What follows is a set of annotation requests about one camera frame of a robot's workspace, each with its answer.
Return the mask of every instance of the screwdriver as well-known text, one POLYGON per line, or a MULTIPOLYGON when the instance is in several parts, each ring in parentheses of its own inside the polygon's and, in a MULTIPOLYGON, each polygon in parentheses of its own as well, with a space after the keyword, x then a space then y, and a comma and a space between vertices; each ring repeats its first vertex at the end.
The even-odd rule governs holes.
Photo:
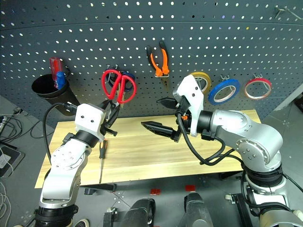
POLYGON ((103 143, 102 143, 102 147, 101 147, 101 143, 99 144, 99 150, 100 150, 100 155, 99 155, 99 158, 100 158, 100 179, 99 179, 99 183, 101 183, 103 162, 104 162, 104 159, 105 159, 106 149, 107 149, 107 141, 104 140, 103 143))

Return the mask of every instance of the tape roll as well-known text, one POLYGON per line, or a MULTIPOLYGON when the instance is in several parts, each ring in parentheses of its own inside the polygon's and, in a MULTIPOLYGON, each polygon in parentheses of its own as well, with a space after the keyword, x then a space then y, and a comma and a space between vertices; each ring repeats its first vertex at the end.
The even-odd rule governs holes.
POLYGON ((240 83, 238 80, 227 79, 227 80, 221 82, 220 84, 218 84, 217 86, 215 86, 211 90, 211 92, 209 93, 209 96, 208 96, 208 101, 213 105, 219 105, 219 104, 226 103, 229 100, 231 100, 232 98, 234 98, 237 95, 237 93, 239 92, 239 90, 240 90, 240 83), (230 87, 231 92, 224 98, 216 99, 215 96, 226 87, 230 87))
POLYGON ((193 72, 193 73, 191 73, 191 75, 194 76, 194 78, 195 78, 196 82, 198 83, 202 93, 206 94, 209 91, 210 86, 212 85, 212 80, 210 79, 210 77, 205 72, 193 72), (205 86, 204 87, 201 87, 201 85, 200 85, 201 80, 205 81, 205 86))
POLYGON ((247 84, 245 85, 245 88, 244 88, 244 94, 247 98, 250 98, 253 100, 260 100, 260 99, 263 99, 263 98, 266 98, 267 96, 269 96, 269 94, 271 92, 271 88, 272 88, 272 84, 268 79, 255 78, 255 79, 252 79, 249 82, 247 82, 247 84), (252 96, 252 95, 248 94, 247 87, 253 83, 264 83, 265 87, 267 88, 267 92, 262 96, 252 96))

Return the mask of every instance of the red scissors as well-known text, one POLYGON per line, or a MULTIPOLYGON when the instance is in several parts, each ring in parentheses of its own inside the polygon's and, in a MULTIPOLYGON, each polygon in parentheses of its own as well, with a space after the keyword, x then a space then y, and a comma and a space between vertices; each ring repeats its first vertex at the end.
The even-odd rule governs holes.
POLYGON ((116 95, 116 91, 119 90, 119 93, 118 93, 118 99, 117 99, 117 102, 119 104, 124 104, 124 103, 128 103, 129 101, 131 101, 133 99, 133 97, 136 95, 136 91, 137 91, 137 86, 136 86, 136 83, 135 81, 133 80, 133 78, 131 78, 130 76, 128 75, 123 75, 121 74, 121 72, 119 72, 118 70, 113 70, 113 69, 108 69, 106 70, 103 75, 102 75, 102 79, 101 79, 101 83, 102 83, 102 87, 104 89, 104 92, 106 94, 106 96, 109 98, 109 99, 114 99, 115 95, 116 95), (106 78, 108 78, 110 75, 110 73, 114 73, 116 74, 116 79, 115 79, 115 82, 113 84, 113 87, 110 91, 110 93, 107 91, 106 89, 106 78), (126 82, 131 82, 132 85, 133 85, 133 93, 132 95, 127 99, 127 100, 122 100, 123 99, 123 95, 124 95, 124 92, 127 91, 125 90, 125 84, 126 82))

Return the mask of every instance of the yellow tape roll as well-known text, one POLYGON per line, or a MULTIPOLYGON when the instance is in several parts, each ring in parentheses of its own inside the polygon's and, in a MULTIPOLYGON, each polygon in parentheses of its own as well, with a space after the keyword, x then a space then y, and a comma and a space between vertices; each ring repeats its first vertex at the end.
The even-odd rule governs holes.
POLYGON ((194 76, 203 94, 209 92, 210 86, 212 84, 212 80, 205 72, 193 72, 191 73, 191 75, 194 76), (201 87, 201 80, 205 81, 204 87, 201 87))

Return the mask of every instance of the gray floor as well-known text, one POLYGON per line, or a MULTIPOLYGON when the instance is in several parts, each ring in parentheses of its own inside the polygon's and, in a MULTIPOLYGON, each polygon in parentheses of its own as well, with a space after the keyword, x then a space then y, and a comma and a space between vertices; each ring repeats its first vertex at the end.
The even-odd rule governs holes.
MULTIPOLYGON (((0 97, 0 114, 11 113, 14 105, 3 97, 0 97)), ((33 116, 18 116, 24 125, 24 131, 30 128, 37 119, 33 116)), ((281 148, 283 158, 283 169, 303 185, 303 113, 295 105, 273 112, 263 123, 275 127, 282 134, 284 144, 281 148)), ((34 134, 40 136, 41 124, 35 129, 34 134)), ((6 188, 12 204, 12 214, 8 227, 24 224, 29 219, 35 208, 37 208, 41 189, 34 189, 41 163, 45 155, 42 139, 33 139, 29 134, 11 142, 25 153, 25 158, 8 179, 1 179, 6 188)), ((183 226, 184 214, 183 199, 187 192, 185 185, 193 184, 197 192, 201 194, 207 204, 214 226, 241 226, 239 215, 235 205, 224 199, 225 194, 239 193, 240 182, 236 177, 221 181, 217 174, 192 175, 183 177, 171 177, 152 180, 141 180, 133 182, 117 183, 115 193, 99 191, 91 196, 84 195, 80 189, 77 205, 79 212, 74 216, 74 221, 88 218, 92 227, 103 226, 103 213, 109 207, 116 207, 121 211, 127 211, 129 207, 142 197, 152 197, 156 200, 155 225, 183 226), (150 196, 150 189, 161 189, 161 194, 150 196)), ((289 201, 292 209, 303 210, 303 194, 291 183, 287 184, 289 201)), ((4 226, 4 218, 0 219, 0 226, 4 226)), ((254 226, 258 226, 258 219, 253 218, 254 226)))

